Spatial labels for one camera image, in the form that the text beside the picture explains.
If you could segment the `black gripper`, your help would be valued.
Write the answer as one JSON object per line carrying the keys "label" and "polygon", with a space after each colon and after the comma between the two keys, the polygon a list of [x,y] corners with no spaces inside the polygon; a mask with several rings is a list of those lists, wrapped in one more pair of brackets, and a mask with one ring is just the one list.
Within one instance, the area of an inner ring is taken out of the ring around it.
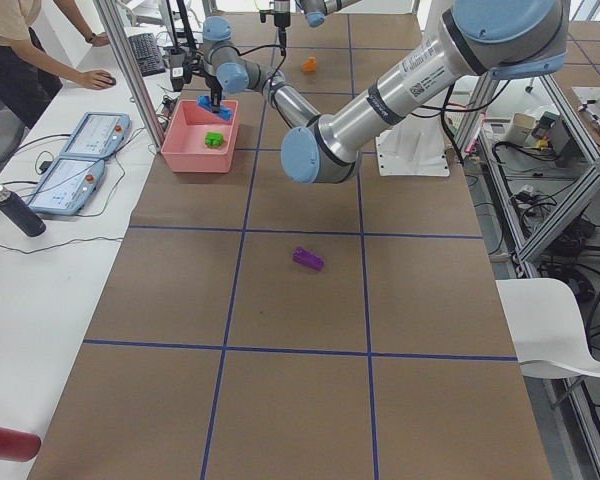
{"label": "black gripper", "polygon": [[212,112],[220,112],[222,106],[222,91],[223,88],[218,79],[214,75],[205,77],[205,84],[210,92],[210,107]]}
{"label": "black gripper", "polygon": [[[273,17],[275,26],[290,25],[290,1],[289,0],[274,0],[273,1]],[[286,28],[278,27],[278,41],[280,49],[287,48],[287,33]]]}

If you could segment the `person's forearm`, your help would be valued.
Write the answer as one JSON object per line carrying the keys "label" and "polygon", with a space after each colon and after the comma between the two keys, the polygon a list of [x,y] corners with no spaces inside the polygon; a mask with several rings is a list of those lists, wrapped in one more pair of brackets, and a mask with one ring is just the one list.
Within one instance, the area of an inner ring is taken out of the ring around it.
{"label": "person's forearm", "polygon": [[49,74],[82,85],[84,77],[81,72],[64,65],[35,47],[30,39],[7,40],[9,47],[22,60]]}

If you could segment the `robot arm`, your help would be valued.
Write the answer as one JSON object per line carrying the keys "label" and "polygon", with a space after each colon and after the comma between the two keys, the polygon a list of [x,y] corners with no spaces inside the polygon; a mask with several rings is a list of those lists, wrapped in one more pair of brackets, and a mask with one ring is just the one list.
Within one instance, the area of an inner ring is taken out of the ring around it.
{"label": "robot arm", "polygon": [[308,1],[287,1],[274,0],[272,8],[263,11],[260,14],[261,22],[266,21],[266,16],[273,17],[274,26],[277,29],[279,44],[282,49],[287,47],[287,29],[291,25],[291,4],[298,4],[300,11],[304,14],[305,20],[312,28],[320,26],[328,15],[339,12],[351,5],[358,3],[358,0],[308,0]]}
{"label": "robot arm", "polygon": [[567,1],[454,1],[436,30],[336,114],[322,114],[282,72],[240,57],[230,23],[203,24],[203,67],[228,93],[253,90],[287,122],[281,164],[297,183],[342,183],[354,177],[362,147],[464,76],[498,80],[559,70],[566,57]]}

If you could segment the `person's hand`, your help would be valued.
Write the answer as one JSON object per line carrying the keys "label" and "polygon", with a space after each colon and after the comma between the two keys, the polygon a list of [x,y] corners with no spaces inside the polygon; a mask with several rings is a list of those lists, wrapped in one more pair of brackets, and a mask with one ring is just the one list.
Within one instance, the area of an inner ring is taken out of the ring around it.
{"label": "person's hand", "polygon": [[90,90],[105,90],[113,87],[108,84],[108,76],[111,76],[110,73],[104,70],[81,72],[78,76],[78,84]]}

